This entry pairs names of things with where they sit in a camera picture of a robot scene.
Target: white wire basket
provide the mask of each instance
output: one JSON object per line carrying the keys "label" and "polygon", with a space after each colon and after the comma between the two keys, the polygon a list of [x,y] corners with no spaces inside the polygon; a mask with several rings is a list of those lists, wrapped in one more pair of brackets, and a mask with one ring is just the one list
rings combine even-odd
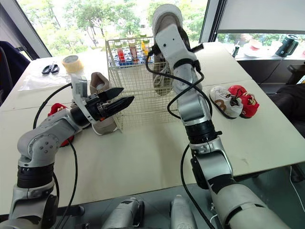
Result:
{"label": "white wire basket", "polygon": [[[146,41],[146,50],[143,47],[144,39]],[[166,108],[175,96],[172,87],[173,81],[169,78],[161,78],[159,75],[153,81],[154,75],[147,71],[145,67],[145,58],[152,46],[153,37],[120,39],[120,42],[119,40],[106,41],[108,74],[111,87],[124,88],[119,97],[131,95],[135,97],[128,108],[114,116],[114,120],[121,130],[140,125],[168,123],[179,120],[171,116]],[[122,58],[122,53],[119,56],[121,50],[118,50],[117,47],[122,49],[124,59]],[[154,62],[153,58],[149,60],[149,67],[154,71],[160,72],[164,66],[165,63]],[[176,103],[172,104],[171,110],[177,113]]]}

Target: black chair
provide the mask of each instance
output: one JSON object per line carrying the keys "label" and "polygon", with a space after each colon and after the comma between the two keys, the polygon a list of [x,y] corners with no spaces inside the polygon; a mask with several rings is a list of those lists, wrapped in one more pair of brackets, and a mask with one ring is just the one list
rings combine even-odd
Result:
{"label": "black chair", "polygon": [[[287,119],[305,139],[305,83],[296,84],[305,75],[305,64],[288,66],[292,76],[286,85],[275,94],[267,94]],[[292,165],[291,180],[305,180],[305,174],[298,164]]]}
{"label": "black chair", "polygon": [[14,46],[0,41],[0,105],[29,64],[30,61]]}
{"label": "black chair", "polygon": [[7,95],[13,89],[13,82],[10,76],[10,69],[5,52],[0,47],[0,106],[3,104]]}

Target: window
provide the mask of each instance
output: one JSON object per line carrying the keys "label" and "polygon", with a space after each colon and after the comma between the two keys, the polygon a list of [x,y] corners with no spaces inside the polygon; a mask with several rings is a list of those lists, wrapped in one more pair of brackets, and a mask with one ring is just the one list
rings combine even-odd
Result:
{"label": "window", "polygon": [[[298,35],[298,46],[292,57],[305,58],[305,35]],[[273,33],[221,33],[217,35],[216,41],[223,43],[232,53],[235,45],[240,45],[236,58],[247,57],[272,57],[282,45],[286,34]]]}
{"label": "window", "polygon": [[172,3],[183,14],[183,28],[198,44],[208,0],[17,0],[53,56],[105,50],[105,39],[152,36],[154,10]]}

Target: red shoe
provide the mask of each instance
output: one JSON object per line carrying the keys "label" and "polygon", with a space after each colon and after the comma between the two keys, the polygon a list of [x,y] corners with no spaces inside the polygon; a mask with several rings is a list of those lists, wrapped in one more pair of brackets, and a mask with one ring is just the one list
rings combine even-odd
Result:
{"label": "red shoe", "polygon": [[233,85],[228,89],[228,91],[231,94],[236,95],[237,98],[242,99],[244,105],[242,113],[240,114],[242,118],[251,118],[255,115],[259,103],[256,101],[253,94],[248,93],[241,85]]}

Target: robotic arm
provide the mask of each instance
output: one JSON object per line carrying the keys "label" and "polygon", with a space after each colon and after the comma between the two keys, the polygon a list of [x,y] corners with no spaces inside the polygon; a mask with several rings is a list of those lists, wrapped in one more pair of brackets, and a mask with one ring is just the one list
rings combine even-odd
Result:
{"label": "robotic arm", "polygon": [[9,220],[0,229],[50,228],[56,221],[58,197],[54,187],[53,166],[61,143],[80,132],[88,123],[96,123],[125,109],[134,96],[109,103],[123,88],[87,95],[87,81],[74,74],[72,93],[77,107],[63,109],[47,117],[36,129],[18,141],[18,181],[13,188]]}
{"label": "robotic arm", "polygon": [[[171,17],[174,11],[169,10],[170,13],[166,13]],[[166,20],[164,19],[166,13],[159,14],[159,17]],[[193,67],[197,58],[186,47],[175,23],[155,34],[155,40],[158,47],[154,47],[153,50],[161,51],[176,77],[192,84],[198,81]],[[173,81],[173,89],[177,94],[187,87],[189,85],[185,83]],[[218,136],[221,132],[215,131],[205,98],[192,88],[181,95],[177,103],[182,123],[190,140],[194,176],[198,186],[210,190],[222,227],[225,229],[287,229],[288,226],[249,188],[234,181],[230,162]]]}

